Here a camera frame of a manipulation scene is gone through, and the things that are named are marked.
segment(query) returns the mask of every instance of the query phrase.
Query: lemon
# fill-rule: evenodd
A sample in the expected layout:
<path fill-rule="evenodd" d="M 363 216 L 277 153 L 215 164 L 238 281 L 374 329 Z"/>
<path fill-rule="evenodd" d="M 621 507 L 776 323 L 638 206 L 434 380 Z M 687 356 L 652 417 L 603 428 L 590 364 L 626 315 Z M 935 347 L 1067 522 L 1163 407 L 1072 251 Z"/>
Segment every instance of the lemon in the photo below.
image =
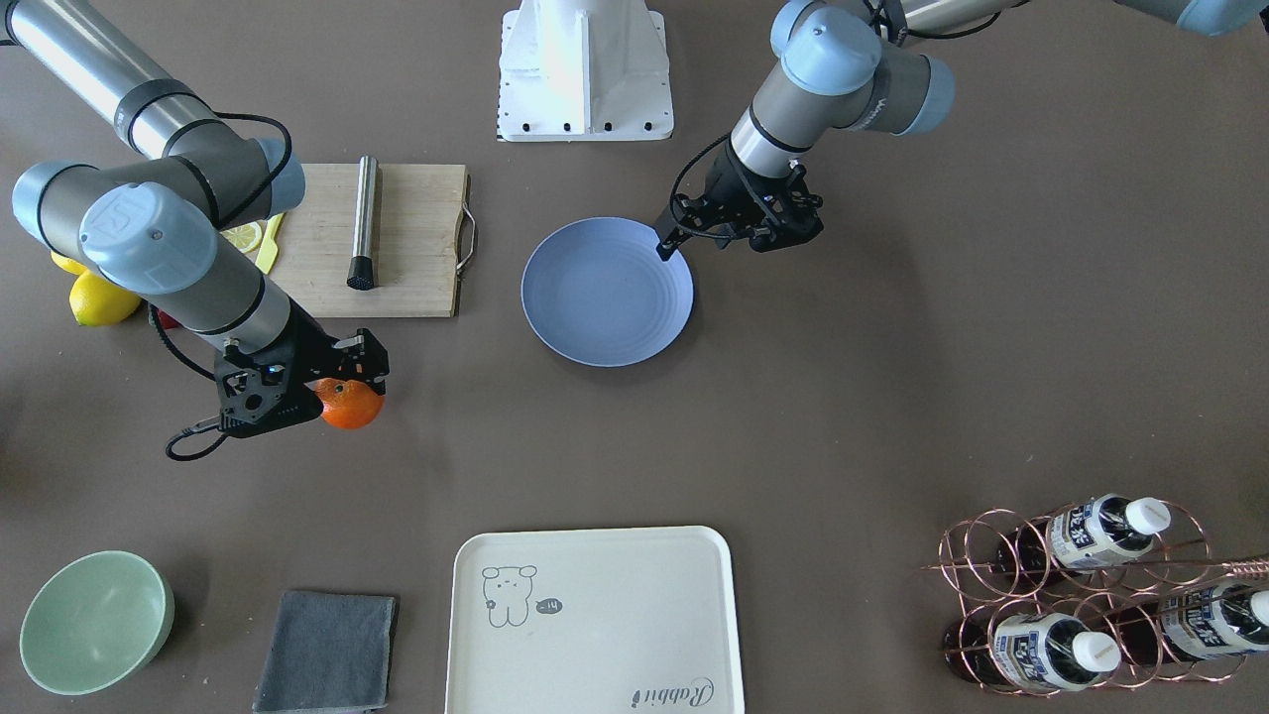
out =
<path fill-rule="evenodd" d="M 140 304 L 141 298 L 136 294 L 86 270 L 71 285 L 71 312 L 81 325 L 113 325 Z"/>
<path fill-rule="evenodd" d="M 250 252 L 260 246 L 260 241 L 264 238 L 264 230 L 260 228 L 260 223 L 251 221 L 250 223 L 222 230 L 221 235 L 232 242 L 233 247 L 237 247 L 242 252 Z"/>
<path fill-rule="evenodd" d="M 70 257 L 62 255 L 61 252 L 53 252 L 52 250 L 49 250 L 48 255 L 53 259 L 53 263 L 57 263 L 58 268 L 66 270 L 72 275 L 81 275 L 84 274 L 84 270 L 88 270 L 88 268 L 85 268 L 82 264 L 71 260 Z"/>

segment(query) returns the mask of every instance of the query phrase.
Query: blue plate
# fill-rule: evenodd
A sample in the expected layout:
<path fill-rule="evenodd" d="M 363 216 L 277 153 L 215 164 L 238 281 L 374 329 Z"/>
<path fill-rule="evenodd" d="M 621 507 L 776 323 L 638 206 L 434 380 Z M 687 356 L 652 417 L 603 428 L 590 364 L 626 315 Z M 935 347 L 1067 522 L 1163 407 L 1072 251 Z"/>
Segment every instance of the blue plate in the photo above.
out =
<path fill-rule="evenodd" d="M 548 235 L 524 266 L 520 302 L 533 331 L 567 359 L 624 368 L 665 349 L 688 322 L 692 273 L 656 254 L 656 231 L 586 218 Z"/>

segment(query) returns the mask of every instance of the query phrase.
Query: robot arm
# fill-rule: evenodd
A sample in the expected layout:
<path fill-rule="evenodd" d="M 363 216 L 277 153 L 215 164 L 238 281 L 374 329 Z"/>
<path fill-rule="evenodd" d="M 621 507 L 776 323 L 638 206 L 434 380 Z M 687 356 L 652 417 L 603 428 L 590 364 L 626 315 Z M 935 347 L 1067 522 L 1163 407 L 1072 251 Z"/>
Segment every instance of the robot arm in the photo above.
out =
<path fill-rule="evenodd" d="M 19 178 L 13 208 L 51 250 L 216 347 L 221 411 L 195 431 L 247 438 L 313 420 L 321 402 L 305 386 L 320 378 L 383 394 L 387 353 L 368 330 L 336 341 L 218 233 L 302 199 L 282 124 L 212 112 L 84 0 L 8 0 L 4 27 L 150 159 L 107 170 L 38 164 Z M 244 140 L 222 118 L 272 123 L 286 141 Z"/>
<path fill-rule="evenodd" d="M 1028 1 L 786 4 L 772 27 L 772 49 L 779 62 L 731 133 L 718 141 L 725 146 L 703 193 L 697 198 L 680 194 L 683 174 L 675 180 L 670 202 L 654 223 L 660 238 L 657 254 L 667 260 L 692 236 L 712 237 L 720 247 L 746 240 L 758 251 L 815 237 L 824 228 L 817 214 L 822 199 L 808 190 L 801 157 L 825 131 L 924 133 L 942 123 L 952 108 L 956 81 L 950 70 L 933 57 L 905 49 L 905 39 L 958 37 L 964 33 L 950 30 L 983 18 L 990 23 L 1003 10 Z M 1208 36 L 1246 24 L 1269 4 L 1115 1 Z"/>

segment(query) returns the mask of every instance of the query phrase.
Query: bottle label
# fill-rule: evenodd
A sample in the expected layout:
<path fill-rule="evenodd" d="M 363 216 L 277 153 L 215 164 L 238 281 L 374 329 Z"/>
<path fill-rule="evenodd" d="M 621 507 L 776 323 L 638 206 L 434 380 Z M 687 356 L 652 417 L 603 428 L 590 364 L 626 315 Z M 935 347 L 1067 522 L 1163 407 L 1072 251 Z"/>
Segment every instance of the bottle label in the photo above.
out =
<path fill-rule="evenodd" d="M 1269 651 L 1239 637 L 1225 620 L 1218 599 L 1231 587 L 1225 583 L 1167 599 L 1160 616 L 1167 639 L 1199 659 Z"/>
<path fill-rule="evenodd" d="M 1107 495 L 1053 517 L 1048 526 L 1048 545 L 1053 558 L 1072 571 L 1093 571 L 1127 563 L 1145 550 L 1121 548 L 1101 528 L 1101 505 L 1115 498 Z"/>
<path fill-rule="evenodd" d="M 1032 694 L 1077 691 L 1085 685 L 1063 680 L 1048 657 L 1048 630 L 1067 615 L 1014 615 L 1001 620 L 991 642 L 991 658 L 1018 689 Z"/>

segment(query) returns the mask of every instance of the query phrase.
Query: orange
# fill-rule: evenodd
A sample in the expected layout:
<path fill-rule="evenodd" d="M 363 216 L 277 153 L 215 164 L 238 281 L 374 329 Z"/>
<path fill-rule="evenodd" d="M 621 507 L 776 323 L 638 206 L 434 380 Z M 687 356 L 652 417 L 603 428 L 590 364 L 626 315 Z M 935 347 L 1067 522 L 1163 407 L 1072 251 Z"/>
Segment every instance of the orange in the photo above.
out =
<path fill-rule="evenodd" d="M 321 399 L 321 419 L 341 430 L 359 430 L 374 421 L 383 408 L 383 396 L 357 380 L 326 378 L 313 384 Z"/>

